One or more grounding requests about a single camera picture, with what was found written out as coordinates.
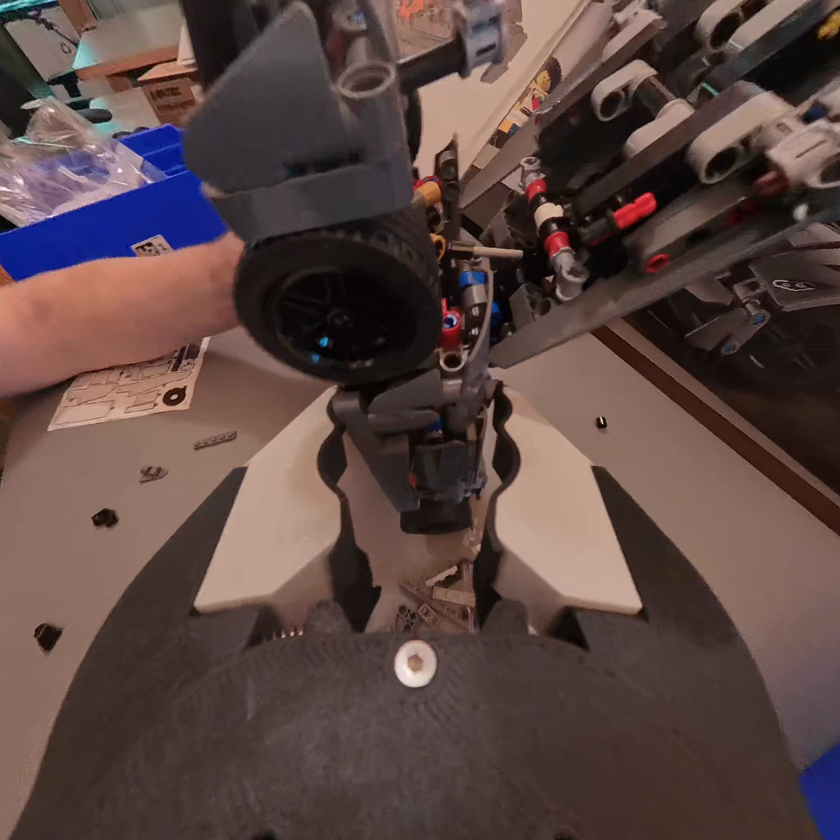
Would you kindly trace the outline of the lego sticker sheet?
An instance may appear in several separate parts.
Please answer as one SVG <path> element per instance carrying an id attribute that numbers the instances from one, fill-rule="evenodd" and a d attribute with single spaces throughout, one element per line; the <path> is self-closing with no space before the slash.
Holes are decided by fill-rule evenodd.
<path id="1" fill-rule="evenodd" d="M 209 343 L 204 338 L 152 360 L 79 374 L 47 432 L 188 410 Z"/>

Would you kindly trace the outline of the grey lego car chassis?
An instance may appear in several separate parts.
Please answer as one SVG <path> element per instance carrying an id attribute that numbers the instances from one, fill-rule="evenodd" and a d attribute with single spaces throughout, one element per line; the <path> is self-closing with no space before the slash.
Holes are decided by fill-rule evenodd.
<path id="1" fill-rule="evenodd" d="M 402 55 L 392 2 L 259 2 L 259 34 L 205 91 L 187 167 L 245 244 L 238 320 L 335 383 L 332 413 L 411 534 L 464 531 L 487 482 L 495 293 L 460 268 L 457 139 L 414 166 L 420 88 L 503 61 L 504 2 L 454 2 L 452 35 Z"/>

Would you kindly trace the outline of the scattered loose lego pieces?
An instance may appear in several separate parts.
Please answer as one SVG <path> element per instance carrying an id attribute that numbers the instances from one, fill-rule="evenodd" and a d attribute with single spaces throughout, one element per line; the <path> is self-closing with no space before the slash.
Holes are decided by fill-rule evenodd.
<path id="1" fill-rule="evenodd" d="M 480 630 L 474 581 L 479 551 L 476 530 L 467 531 L 451 554 L 434 557 L 429 569 L 410 573 L 397 590 L 395 628 L 441 633 L 476 634 Z"/>

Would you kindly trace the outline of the dark lego set box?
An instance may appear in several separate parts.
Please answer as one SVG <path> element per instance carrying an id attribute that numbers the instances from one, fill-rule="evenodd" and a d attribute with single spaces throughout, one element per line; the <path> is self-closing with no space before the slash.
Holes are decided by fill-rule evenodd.
<path id="1" fill-rule="evenodd" d="M 758 259 L 626 318 L 836 495 L 838 269 L 838 248 Z"/>

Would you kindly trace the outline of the blue storage bin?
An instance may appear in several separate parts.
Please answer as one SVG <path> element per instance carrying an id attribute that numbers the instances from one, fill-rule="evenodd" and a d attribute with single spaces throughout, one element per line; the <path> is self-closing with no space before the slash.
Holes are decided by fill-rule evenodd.
<path id="1" fill-rule="evenodd" d="M 186 169 L 179 129 L 148 129 L 124 143 L 163 179 L 2 233 L 1 264 L 13 281 L 96 259 L 157 256 L 226 233 L 200 182 Z"/>

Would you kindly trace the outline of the cardboard box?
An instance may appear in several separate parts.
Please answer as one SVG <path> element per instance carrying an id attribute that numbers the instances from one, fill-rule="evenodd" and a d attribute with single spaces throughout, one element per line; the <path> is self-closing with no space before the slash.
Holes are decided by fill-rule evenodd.
<path id="1" fill-rule="evenodd" d="M 202 95 L 194 64 L 167 61 L 106 77 L 105 96 L 120 130 L 183 125 Z"/>

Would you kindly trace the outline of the clear plastic bags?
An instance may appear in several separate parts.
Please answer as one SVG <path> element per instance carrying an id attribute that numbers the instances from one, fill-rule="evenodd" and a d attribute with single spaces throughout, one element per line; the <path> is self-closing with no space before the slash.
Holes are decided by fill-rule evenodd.
<path id="1" fill-rule="evenodd" d="M 165 174 L 55 98 L 22 107 L 25 132 L 1 146 L 2 229 L 26 227 Z"/>

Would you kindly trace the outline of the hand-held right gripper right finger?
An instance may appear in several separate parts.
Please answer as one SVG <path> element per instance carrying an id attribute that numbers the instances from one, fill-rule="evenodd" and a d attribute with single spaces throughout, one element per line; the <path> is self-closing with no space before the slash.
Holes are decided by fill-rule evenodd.
<path id="1" fill-rule="evenodd" d="M 572 608 L 640 616 L 593 463 L 509 386 L 498 386 L 492 409 L 500 484 L 474 565 L 479 623 L 503 600 L 522 605 L 536 632 L 555 631 Z"/>

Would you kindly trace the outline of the colourful lego leaflet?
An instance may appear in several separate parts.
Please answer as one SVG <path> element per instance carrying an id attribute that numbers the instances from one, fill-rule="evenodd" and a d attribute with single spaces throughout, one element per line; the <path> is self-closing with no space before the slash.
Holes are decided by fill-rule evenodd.
<path id="1" fill-rule="evenodd" d="M 540 110 L 549 95 L 560 85 L 563 71 L 560 61 L 551 54 L 542 64 L 537 75 L 531 79 L 519 98 L 498 123 L 490 144 L 496 150 L 501 149 L 531 117 Z"/>

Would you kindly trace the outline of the person's left forearm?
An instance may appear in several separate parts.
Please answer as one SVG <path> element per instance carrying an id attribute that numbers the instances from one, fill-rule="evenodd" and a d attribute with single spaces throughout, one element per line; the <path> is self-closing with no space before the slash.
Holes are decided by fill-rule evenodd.
<path id="1" fill-rule="evenodd" d="M 235 234 L 153 257 L 100 259 L 2 288 L 1 397 L 152 360 L 238 325 Z"/>

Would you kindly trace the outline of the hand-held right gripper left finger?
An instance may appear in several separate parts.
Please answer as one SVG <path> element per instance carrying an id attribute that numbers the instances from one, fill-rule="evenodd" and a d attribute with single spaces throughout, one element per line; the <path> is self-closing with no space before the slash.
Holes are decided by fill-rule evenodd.
<path id="1" fill-rule="evenodd" d="M 382 588 L 339 486 L 347 458 L 331 406 L 337 391 L 321 394 L 248 461 L 195 596 L 197 613 L 255 606 L 297 628 L 313 604 L 330 599 L 354 631 L 368 627 Z"/>

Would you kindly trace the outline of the white recycling bin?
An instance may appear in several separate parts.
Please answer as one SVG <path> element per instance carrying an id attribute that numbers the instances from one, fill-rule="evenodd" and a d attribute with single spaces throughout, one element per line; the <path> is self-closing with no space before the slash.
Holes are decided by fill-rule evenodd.
<path id="1" fill-rule="evenodd" d="M 41 76 L 48 80 L 72 70 L 79 37 L 63 11 L 58 7 L 39 9 L 29 22 L 35 36 L 37 60 L 33 63 Z"/>

